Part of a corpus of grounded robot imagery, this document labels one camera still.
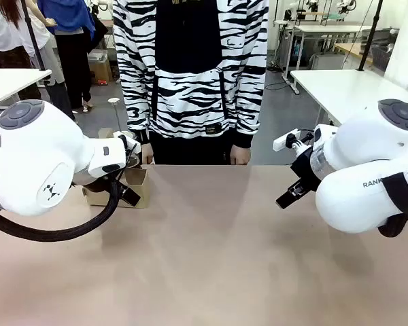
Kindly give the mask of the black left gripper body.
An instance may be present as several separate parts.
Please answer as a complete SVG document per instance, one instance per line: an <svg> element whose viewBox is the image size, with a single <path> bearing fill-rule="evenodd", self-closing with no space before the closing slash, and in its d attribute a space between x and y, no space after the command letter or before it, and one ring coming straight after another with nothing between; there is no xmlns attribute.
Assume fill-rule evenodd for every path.
<svg viewBox="0 0 408 326"><path fill-rule="evenodd" d="M106 174L103 177L103 181L105 183L104 190L110 190L112 185L116 185L121 190L126 190L128 186L121 181L122 177L124 176L125 167L115 170Z"/></svg>

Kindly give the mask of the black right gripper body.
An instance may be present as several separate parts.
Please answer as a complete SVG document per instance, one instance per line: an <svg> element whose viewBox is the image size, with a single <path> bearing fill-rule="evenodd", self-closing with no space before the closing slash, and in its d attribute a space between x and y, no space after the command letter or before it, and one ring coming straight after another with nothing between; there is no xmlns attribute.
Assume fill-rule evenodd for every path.
<svg viewBox="0 0 408 326"><path fill-rule="evenodd" d="M312 147L306 149L296 158L290 167L296 176L303 179L308 184L309 190L305 191L305 193L310 191L315 192L321 183L321 180L315 175L310 164L312 152Z"/></svg>

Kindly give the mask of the person's right hand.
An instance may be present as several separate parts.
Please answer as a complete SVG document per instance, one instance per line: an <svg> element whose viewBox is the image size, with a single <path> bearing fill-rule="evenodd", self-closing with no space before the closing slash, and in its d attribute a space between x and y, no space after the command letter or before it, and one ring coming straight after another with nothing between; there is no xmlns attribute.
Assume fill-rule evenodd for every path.
<svg viewBox="0 0 408 326"><path fill-rule="evenodd" d="M154 161L154 152L150 143L141 145L141 163L151 164Z"/></svg>

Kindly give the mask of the person's left hand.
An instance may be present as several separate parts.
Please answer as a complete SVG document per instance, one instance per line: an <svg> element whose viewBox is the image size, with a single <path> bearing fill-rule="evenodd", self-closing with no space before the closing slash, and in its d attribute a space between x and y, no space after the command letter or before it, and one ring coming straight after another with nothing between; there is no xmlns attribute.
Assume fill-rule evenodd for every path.
<svg viewBox="0 0 408 326"><path fill-rule="evenodd" d="M230 160L231 165L247 165L251 159L251 149L242 148L236 145L231 147Z"/></svg>

